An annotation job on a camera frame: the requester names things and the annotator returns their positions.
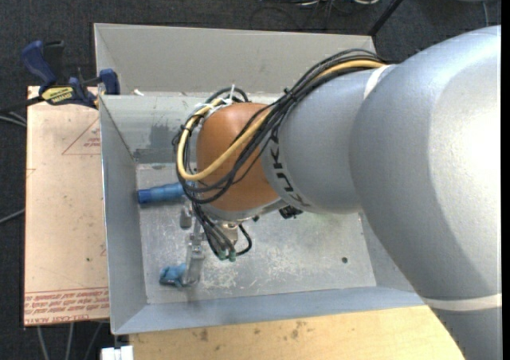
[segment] yellow cable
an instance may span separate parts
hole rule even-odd
[[[381,63],[379,61],[373,61],[373,60],[352,60],[352,61],[347,61],[342,64],[334,65],[333,67],[328,68],[327,70],[324,70],[316,78],[321,78],[322,76],[325,76],[326,74],[329,74],[330,72],[336,72],[339,70],[343,70],[344,68],[350,68],[350,67],[379,68],[379,67],[383,67],[384,65],[385,65],[384,63]]]
[[[360,67],[360,68],[378,68],[378,67],[382,67],[383,65],[384,65],[383,63],[380,63],[378,61],[371,61],[371,60],[346,61],[345,63],[338,64],[331,68],[328,68],[327,70],[324,70],[321,74],[319,74],[315,78],[315,80],[318,78],[321,78],[322,76],[325,76],[329,73],[337,72],[337,71],[345,69],[345,68],[358,68],[358,67]],[[222,102],[222,100],[215,100],[211,103],[211,105],[216,106],[221,102]],[[263,112],[261,114],[261,118],[258,119],[253,125],[251,125],[243,135],[241,135],[234,143],[232,143],[232,145],[225,152],[223,152],[216,160],[214,160],[214,162],[212,162],[206,169],[204,169],[201,172],[198,172],[196,174],[189,174],[186,172],[186,169],[184,167],[184,161],[183,161],[184,160],[184,147],[185,147],[186,141],[190,135],[190,132],[188,130],[191,129],[194,126],[195,122],[202,115],[205,115],[209,110],[210,110],[210,107],[206,106],[204,108],[199,109],[197,112],[195,112],[193,117],[191,117],[191,119],[186,124],[186,129],[184,129],[184,131],[181,135],[181,138],[179,139],[178,148],[177,148],[177,169],[178,169],[178,173],[181,175],[181,177],[184,180],[196,182],[198,180],[202,180],[202,179],[206,178],[207,176],[209,176],[210,174],[215,172],[225,162],[225,160],[227,160],[228,157],[230,157],[232,155],[232,153],[234,153],[240,146],[243,145],[243,143],[246,142],[246,140],[250,136],[252,136],[255,133],[255,131],[259,128],[259,126],[262,125],[262,123],[265,120],[265,117],[269,113],[269,109],[266,112]]]

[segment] gray box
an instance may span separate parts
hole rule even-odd
[[[264,215],[247,223],[253,249],[235,263],[206,250],[198,286],[160,285],[160,268],[185,260],[180,204],[140,208],[136,198],[138,188],[175,181],[171,139],[208,93],[235,81],[269,103],[333,53],[373,49],[369,37],[127,25],[95,31],[98,71],[115,69],[123,92],[100,101],[112,333],[422,304],[357,213]],[[129,95],[134,89],[145,96]]]

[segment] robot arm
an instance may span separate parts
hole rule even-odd
[[[212,221],[285,205],[363,209],[466,358],[502,358],[500,26],[400,65],[358,56],[312,72],[296,85],[303,91],[272,108],[233,104],[208,113],[198,172],[218,168],[194,178],[181,166],[181,183]]]

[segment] wooden board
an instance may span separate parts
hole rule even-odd
[[[130,335],[136,360],[462,360],[427,306]]]

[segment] gray robot arm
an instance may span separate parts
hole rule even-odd
[[[500,34],[467,33],[330,81],[264,155],[289,205],[363,208],[468,360],[502,358]]]

